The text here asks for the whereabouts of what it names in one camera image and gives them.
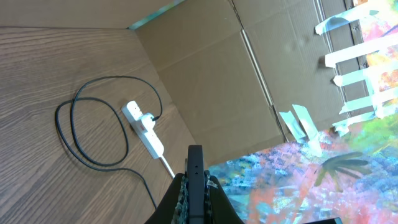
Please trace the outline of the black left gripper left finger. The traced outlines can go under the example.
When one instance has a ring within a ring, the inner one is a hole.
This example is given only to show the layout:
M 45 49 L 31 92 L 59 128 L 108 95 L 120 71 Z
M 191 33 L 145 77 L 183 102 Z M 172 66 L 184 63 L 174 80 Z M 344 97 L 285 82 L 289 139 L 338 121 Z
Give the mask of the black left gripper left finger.
M 155 212 L 145 224 L 188 223 L 188 179 L 185 174 L 175 175 Z

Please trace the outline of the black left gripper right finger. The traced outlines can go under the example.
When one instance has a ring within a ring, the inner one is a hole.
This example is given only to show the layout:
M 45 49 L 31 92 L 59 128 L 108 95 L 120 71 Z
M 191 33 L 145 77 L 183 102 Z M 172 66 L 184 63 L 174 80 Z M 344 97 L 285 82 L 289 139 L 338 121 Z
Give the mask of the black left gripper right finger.
M 218 179 L 205 171 L 205 224 L 244 224 Z

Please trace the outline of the blue screen smartphone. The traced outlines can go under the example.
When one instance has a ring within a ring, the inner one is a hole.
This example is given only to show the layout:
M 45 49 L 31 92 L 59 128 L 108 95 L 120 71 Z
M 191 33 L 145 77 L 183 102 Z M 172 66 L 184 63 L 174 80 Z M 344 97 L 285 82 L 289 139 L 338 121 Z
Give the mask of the blue screen smartphone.
M 201 145 L 189 145 L 187 157 L 189 224 L 205 223 L 205 175 Z

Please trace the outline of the white charger plug adapter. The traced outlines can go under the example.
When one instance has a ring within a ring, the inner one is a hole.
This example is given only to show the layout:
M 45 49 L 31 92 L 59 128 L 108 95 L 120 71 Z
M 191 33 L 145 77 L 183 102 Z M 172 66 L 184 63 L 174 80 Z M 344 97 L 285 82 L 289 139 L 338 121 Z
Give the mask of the white charger plug adapter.
M 155 126 L 155 117 L 150 114 L 144 114 L 138 119 L 138 127 L 142 132 L 149 132 Z

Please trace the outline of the white power strip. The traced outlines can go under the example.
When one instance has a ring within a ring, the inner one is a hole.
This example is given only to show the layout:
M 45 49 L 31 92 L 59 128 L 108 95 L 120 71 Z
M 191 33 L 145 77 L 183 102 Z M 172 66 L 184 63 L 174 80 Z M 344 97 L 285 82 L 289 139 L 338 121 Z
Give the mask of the white power strip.
M 149 154 L 154 159 L 161 158 L 164 146 L 154 131 L 155 117 L 151 113 L 144 114 L 135 101 L 128 102 L 121 108 L 121 111 Z

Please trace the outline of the colourful painted sheet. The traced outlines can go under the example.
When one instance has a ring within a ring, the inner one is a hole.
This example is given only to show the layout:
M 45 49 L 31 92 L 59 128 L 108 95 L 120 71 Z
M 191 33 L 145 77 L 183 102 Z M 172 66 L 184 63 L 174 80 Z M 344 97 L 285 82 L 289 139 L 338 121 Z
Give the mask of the colourful painted sheet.
M 287 142 L 211 167 L 245 223 L 397 222 L 397 2 L 236 1 Z

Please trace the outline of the brown cardboard wall panels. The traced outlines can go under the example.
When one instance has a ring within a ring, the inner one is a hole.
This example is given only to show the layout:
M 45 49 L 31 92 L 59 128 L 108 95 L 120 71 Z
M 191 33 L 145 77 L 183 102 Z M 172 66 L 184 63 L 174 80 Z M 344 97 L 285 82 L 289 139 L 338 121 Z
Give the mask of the brown cardboard wall panels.
M 365 82 L 336 86 L 355 59 L 327 68 L 326 54 L 351 47 L 357 22 L 326 34 L 315 26 L 350 8 L 342 0 L 184 1 L 136 30 L 194 140 L 217 164 L 291 140 L 280 114 L 308 109 L 319 130 L 352 117 Z

